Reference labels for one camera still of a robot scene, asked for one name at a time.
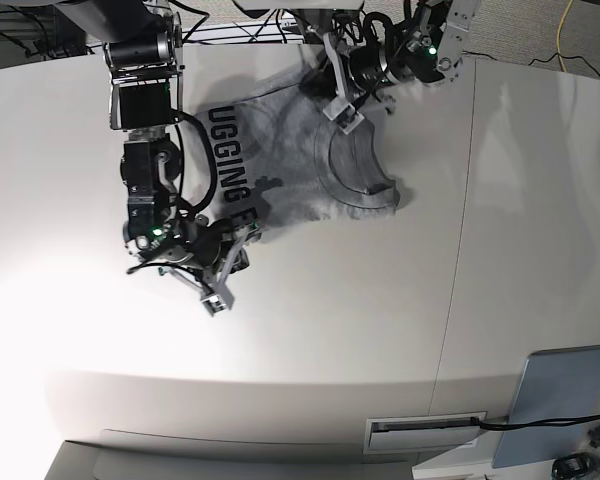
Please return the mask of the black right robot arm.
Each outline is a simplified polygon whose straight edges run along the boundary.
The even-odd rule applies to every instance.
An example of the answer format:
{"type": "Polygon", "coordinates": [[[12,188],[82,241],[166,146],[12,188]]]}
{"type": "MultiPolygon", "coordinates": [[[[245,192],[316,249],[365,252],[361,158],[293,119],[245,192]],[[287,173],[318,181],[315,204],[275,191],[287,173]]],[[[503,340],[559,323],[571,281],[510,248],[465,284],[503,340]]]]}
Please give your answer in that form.
{"type": "Polygon", "coordinates": [[[264,193],[291,183],[290,165],[242,162],[230,139],[216,139],[182,109],[187,41],[170,1],[76,1],[65,14],[103,43],[111,78],[110,125],[127,133],[120,174],[127,188],[125,246],[135,273],[156,268],[199,290],[211,311],[231,307],[229,275],[249,265],[244,246],[259,234],[264,193]],[[184,196],[185,151],[169,128],[197,133],[210,175],[203,198],[184,196]]]}

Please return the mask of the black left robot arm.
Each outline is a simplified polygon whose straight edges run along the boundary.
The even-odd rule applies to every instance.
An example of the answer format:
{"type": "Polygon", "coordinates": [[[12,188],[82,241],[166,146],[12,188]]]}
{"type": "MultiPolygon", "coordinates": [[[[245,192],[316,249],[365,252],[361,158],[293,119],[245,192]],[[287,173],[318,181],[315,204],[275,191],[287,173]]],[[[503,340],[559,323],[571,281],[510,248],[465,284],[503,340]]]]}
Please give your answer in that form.
{"type": "Polygon", "coordinates": [[[476,10],[473,1],[421,1],[400,22],[369,13],[359,44],[327,30],[315,66],[270,77],[233,103],[240,175],[221,172],[219,213],[269,233],[395,215],[401,193],[377,159],[372,115],[393,112],[393,87],[458,76],[476,10]]]}

